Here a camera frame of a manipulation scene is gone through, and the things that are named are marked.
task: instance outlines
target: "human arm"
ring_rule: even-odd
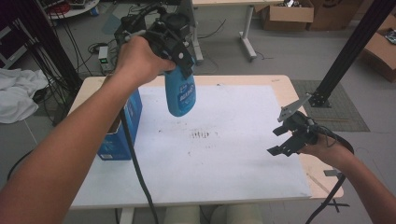
[[[396,220],[396,198],[375,175],[340,143],[327,147],[326,137],[318,137],[316,145],[299,152],[318,157],[340,170],[357,191],[373,223],[393,223]]]
[[[61,122],[0,191],[0,223],[62,223],[127,98],[174,68],[142,37],[125,44],[113,78]]]

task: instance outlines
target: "forearm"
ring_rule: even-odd
[[[361,161],[353,157],[340,170],[358,192],[373,223],[394,223],[395,197]]]
[[[134,89],[137,85],[126,87],[112,78],[60,123],[2,190],[0,223],[6,217],[14,220],[8,223],[62,222],[106,132]]]

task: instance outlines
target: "bottle label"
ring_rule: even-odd
[[[194,83],[186,83],[180,86],[177,96],[178,107],[183,110],[194,100],[195,85]]]

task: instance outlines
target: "beige pants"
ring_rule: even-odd
[[[218,207],[210,224],[262,224],[257,204],[231,204]],[[164,224],[200,224],[199,206],[166,208]]]

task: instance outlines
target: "white cloth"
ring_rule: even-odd
[[[47,85],[41,70],[0,68],[0,123],[13,123],[35,113],[38,105],[32,98]]]

